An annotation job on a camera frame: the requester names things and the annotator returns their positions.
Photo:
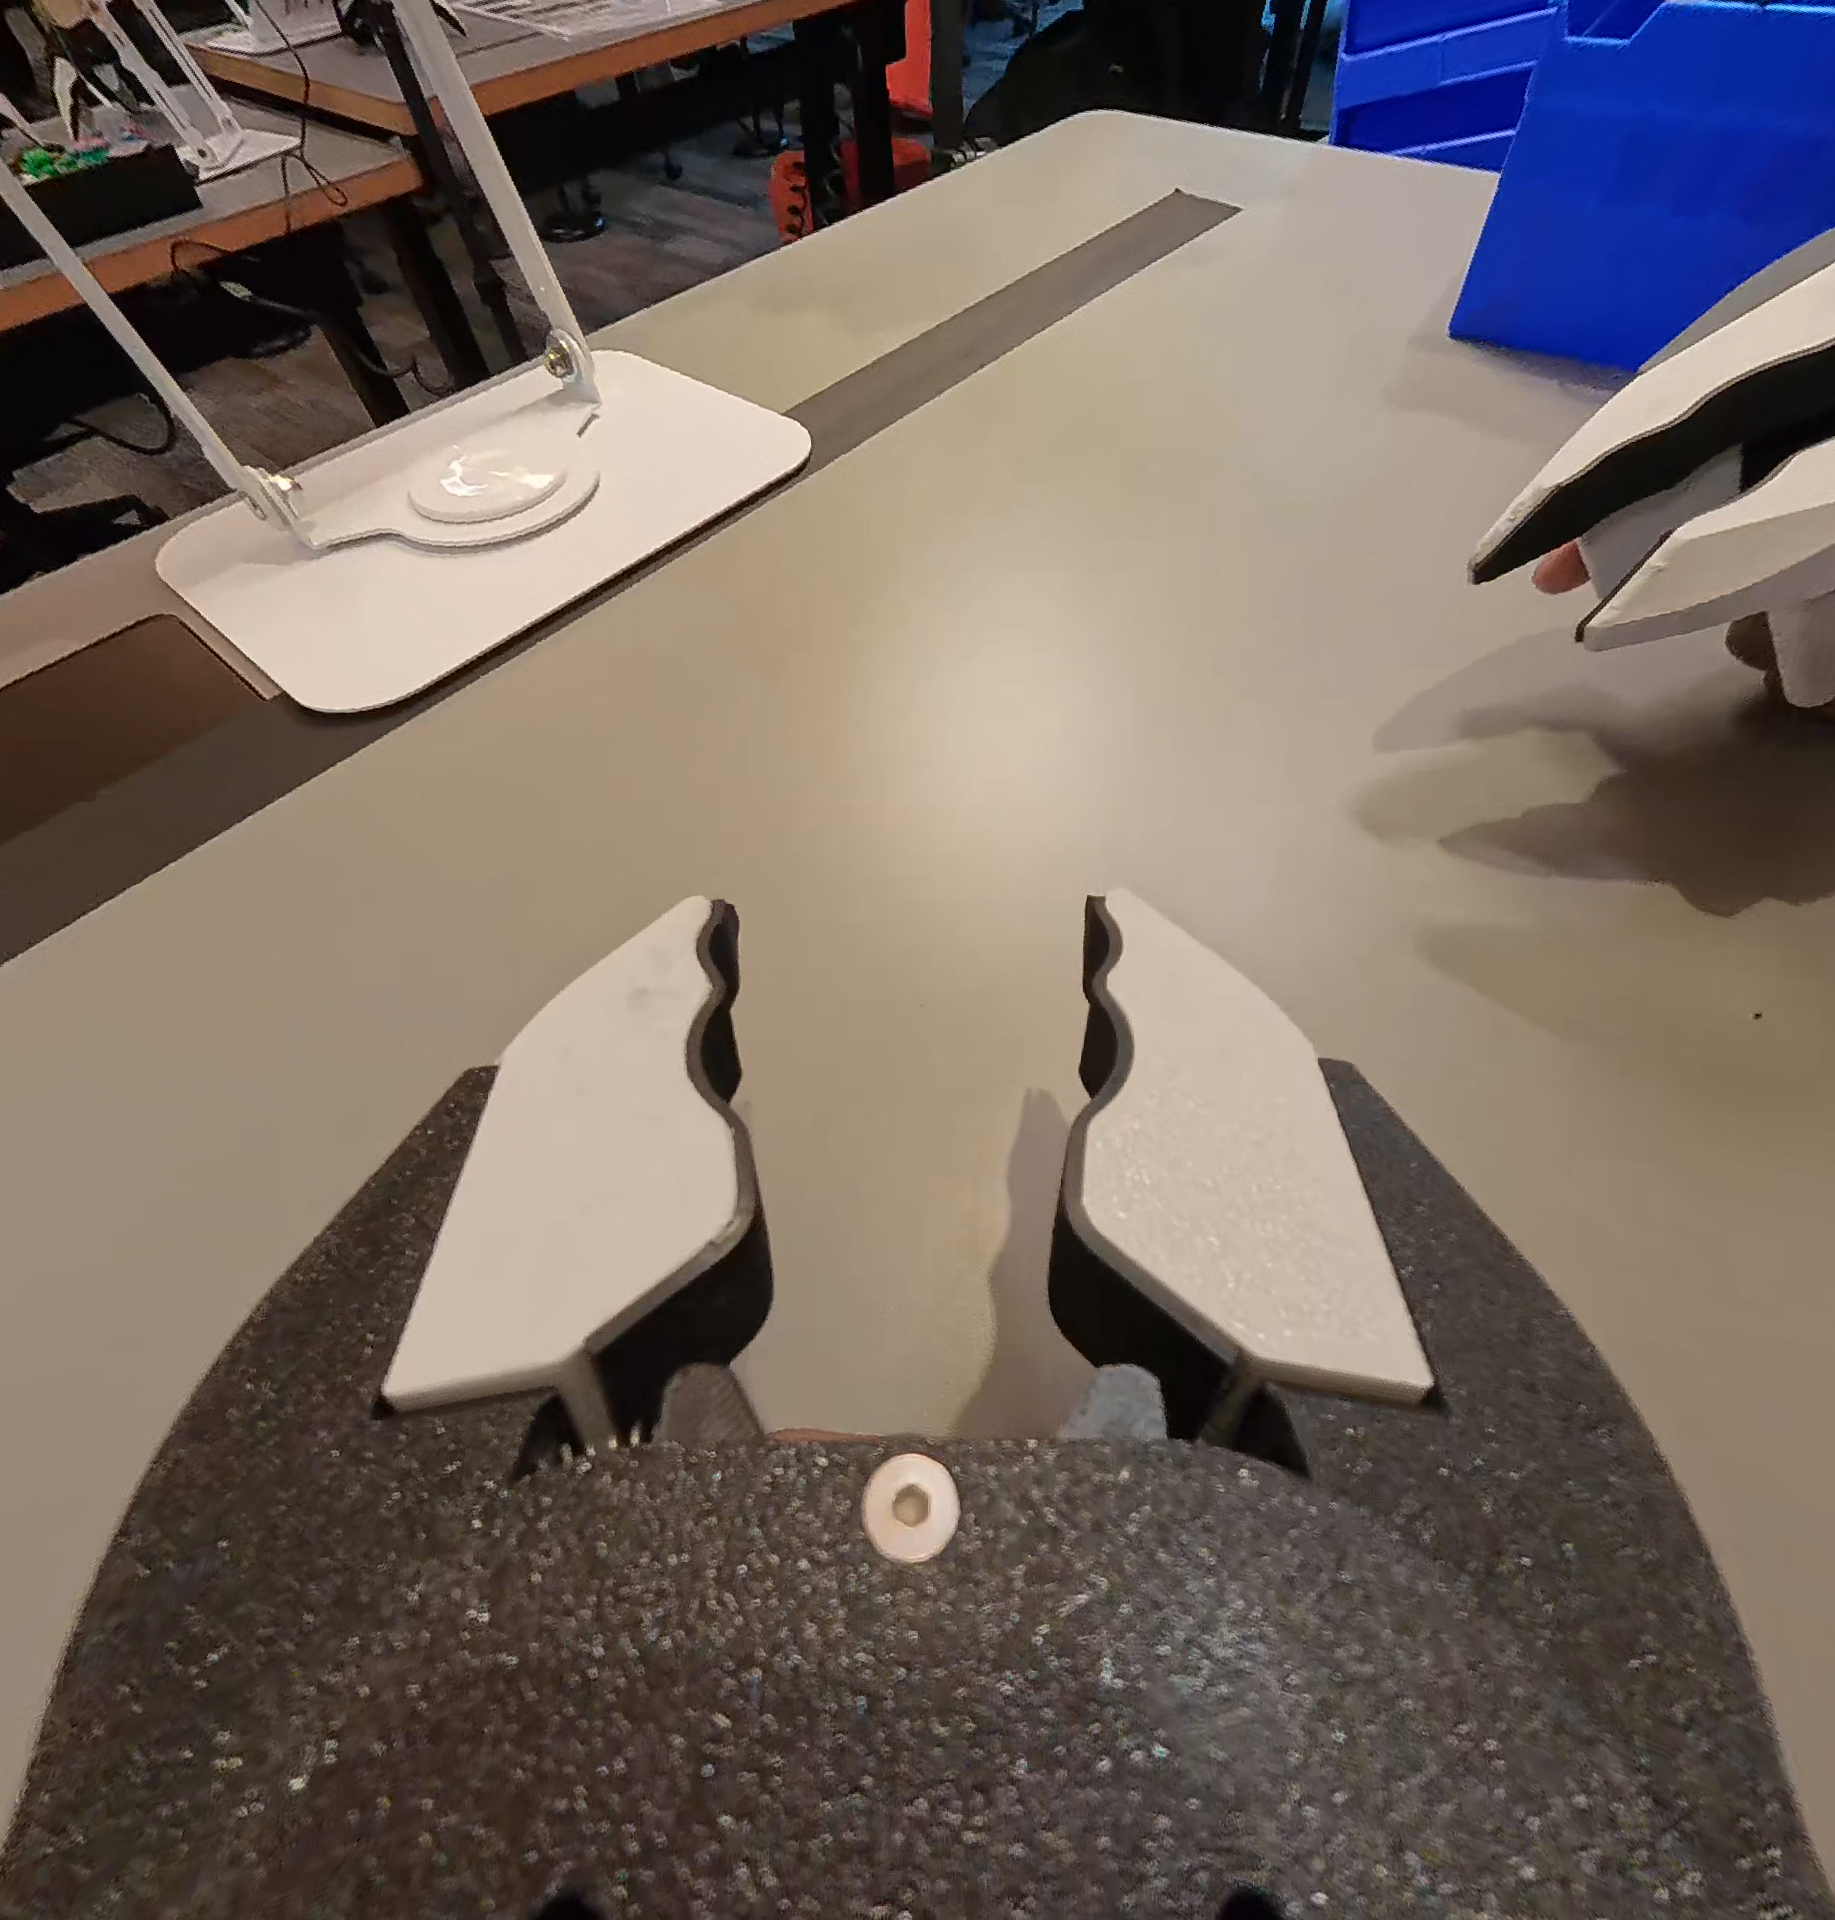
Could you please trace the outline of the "red plastic stool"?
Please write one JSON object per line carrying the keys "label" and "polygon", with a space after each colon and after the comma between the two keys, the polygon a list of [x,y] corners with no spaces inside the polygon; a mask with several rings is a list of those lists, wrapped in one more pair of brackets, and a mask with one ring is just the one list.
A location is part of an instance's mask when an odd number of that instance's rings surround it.
{"label": "red plastic stool", "polygon": [[786,149],[770,162],[768,205],[783,246],[857,215],[861,205],[857,141],[852,136],[838,138],[835,170],[816,187],[807,155],[799,149]]}

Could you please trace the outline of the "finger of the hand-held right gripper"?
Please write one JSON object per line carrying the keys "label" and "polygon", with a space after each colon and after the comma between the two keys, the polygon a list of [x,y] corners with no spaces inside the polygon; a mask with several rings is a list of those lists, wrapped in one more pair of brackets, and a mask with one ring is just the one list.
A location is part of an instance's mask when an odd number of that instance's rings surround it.
{"label": "finger of the hand-held right gripper", "polygon": [[1470,555],[1493,584],[1746,447],[1835,411],[1835,261],[1651,364],[1510,502]]}
{"label": "finger of the hand-held right gripper", "polygon": [[1835,435],[1675,528],[1576,642],[1606,652],[1750,616],[1781,656],[1835,656]]}

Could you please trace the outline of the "person's right hand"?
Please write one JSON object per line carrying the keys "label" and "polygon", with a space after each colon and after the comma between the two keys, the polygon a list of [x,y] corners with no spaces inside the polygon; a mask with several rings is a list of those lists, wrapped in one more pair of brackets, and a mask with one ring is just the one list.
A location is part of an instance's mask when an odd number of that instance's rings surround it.
{"label": "person's right hand", "polygon": [[1763,681],[1775,705],[1835,722],[1835,594],[1747,616],[1731,622],[1725,645]]}

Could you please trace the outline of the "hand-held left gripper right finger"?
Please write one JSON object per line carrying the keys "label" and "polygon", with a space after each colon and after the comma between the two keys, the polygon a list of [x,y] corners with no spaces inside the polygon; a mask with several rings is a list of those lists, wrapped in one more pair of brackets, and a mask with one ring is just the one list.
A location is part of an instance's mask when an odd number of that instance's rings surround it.
{"label": "hand-held left gripper right finger", "polygon": [[1263,1392],[1418,1408],[1435,1372],[1296,1024],[1125,890],[1083,902],[1085,1026],[1052,1222],[1052,1321],[1159,1384],[1167,1428]]}

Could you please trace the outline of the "blue bin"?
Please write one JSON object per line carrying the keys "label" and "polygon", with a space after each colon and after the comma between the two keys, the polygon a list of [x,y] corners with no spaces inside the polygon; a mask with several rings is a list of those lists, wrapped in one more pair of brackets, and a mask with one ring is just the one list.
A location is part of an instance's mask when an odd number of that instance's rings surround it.
{"label": "blue bin", "polygon": [[1835,6],[1561,6],[1449,337],[1634,373],[1835,228]]}

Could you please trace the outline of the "black tray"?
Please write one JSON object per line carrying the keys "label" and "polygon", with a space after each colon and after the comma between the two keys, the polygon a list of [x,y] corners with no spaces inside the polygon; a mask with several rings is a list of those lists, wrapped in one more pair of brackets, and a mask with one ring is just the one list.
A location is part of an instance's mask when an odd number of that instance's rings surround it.
{"label": "black tray", "polygon": [[[15,175],[72,250],[202,208],[198,178],[165,146],[27,146],[15,155]],[[35,238],[0,201],[0,275],[40,256]]]}

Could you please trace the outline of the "wooden table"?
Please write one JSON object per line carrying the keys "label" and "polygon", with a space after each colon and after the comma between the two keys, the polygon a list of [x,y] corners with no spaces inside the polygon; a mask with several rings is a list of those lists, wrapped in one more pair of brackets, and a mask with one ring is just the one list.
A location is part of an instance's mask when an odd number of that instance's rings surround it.
{"label": "wooden table", "polygon": [[[198,208],[80,248],[234,456],[286,465],[451,393],[429,296],[453,296],[400,146],[315,128],[205,183]],[[83,435],[157,447],[155,401],[40,256],[0,275],[0,468]]]}
{"label": "wooden table", "polygon": [[[752,2],[681,6],[662,25],[604,25],[592,35],[550,38],[491,25],[488,46],[441,29],[459,59],[464,84],[488,124],[569,99],[580,87],[620,83],[654,66],[724,55],[732,46],[781,29],[791,46],[752,54],[741,66],[707,71],[650,93],[628,93],[599,110],[599,132],[571,136],[561,167],[588,175],[732,118],[747,89],[768,87],[799,105],[811,186],[835,170],[840,136],[857,141],[861,208],[898,191],[890,100],[884,71],[905,54],[905,6],[894,2]],[[475,196],[475,178],[455,167],[451,122],[428,84],[428,63],[402,35],[375,46],[347,38],[283,46],[273,54],[231,54],[194,46],[198,63],[218,87],[300,109],[309,118],[402,141],[421,196],[449,219],[466,256],[505,258]]]}

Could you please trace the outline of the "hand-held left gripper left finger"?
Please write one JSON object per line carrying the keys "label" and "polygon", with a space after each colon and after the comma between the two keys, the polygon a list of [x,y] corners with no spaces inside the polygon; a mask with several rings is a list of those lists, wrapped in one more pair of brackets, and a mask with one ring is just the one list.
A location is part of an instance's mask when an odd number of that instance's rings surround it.
{"label": "hand-held left gripper left finger", "polygon": [[500,1052],[383,1380],[392,1413],[555,1397],[584,1445],[650,1432],[685,1366],[773,1304],[741,1059],[737,910],[689,896]]}

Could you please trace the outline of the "clear acrylic stand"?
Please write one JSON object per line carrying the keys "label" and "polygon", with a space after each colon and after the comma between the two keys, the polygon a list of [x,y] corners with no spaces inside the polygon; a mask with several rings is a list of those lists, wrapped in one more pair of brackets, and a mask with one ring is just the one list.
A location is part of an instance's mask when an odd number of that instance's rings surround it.
{"label": "clear acrylic stand", "polygon": [[93,2],[89,12],[143,124],[169,138],[201,186],[300,149],[297,136],[246,128],[155,2]]}

